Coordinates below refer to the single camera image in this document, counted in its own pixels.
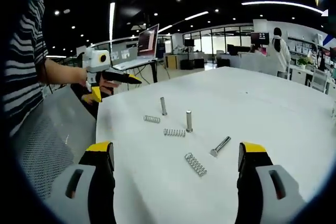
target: mesh chair back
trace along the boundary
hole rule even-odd
[[[311,87],[324,93],[327,85],[327,74],[321,70],[314,69]]]
[[[17,158],[37,195],[50,196],[51,184],[78,163],[95,143],[96,121],[70,86],[56,90],[26,118],[14,136]]]

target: laptop screen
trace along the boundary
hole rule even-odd
[[[139,34],[138,56],[155,56],[159,25],[155,25]]]

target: steel screw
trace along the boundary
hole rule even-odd
[[[217,157],[218,152],[231,140],[231,137],[227,136],[215,149],[210,151],[210,154]]]

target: metal bolt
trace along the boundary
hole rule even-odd
[[[193,128],[191,126],[191,110],[187,110],[187,132],[193,132]]]
[[[160,100],[161,100],[161,107],[162,107],[162,115],[167,115],[166,104],[164,103],[164,97],[161,97]]]
[[[217,157],[218,152],[231,140],[231,137],[227,136],[215,149],[210,151],[210,154]]]

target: coil spring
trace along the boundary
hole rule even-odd
[[[151,122],[151,123],[160,123],[161,119],[160,118],[156,118],[154,116],[150,116],[150,115],[145,115],[143,117],[143,119],[147,122]]]
[[[194,171],[199,175],[199,177],[206,174],[206,169],[198,162],[192,153],[189,152],[185,154],[184,158],[190,164],[192,169],[194,169]]]
[[[185,137],[185,130],[164,129],[163,134],[165,136]]]

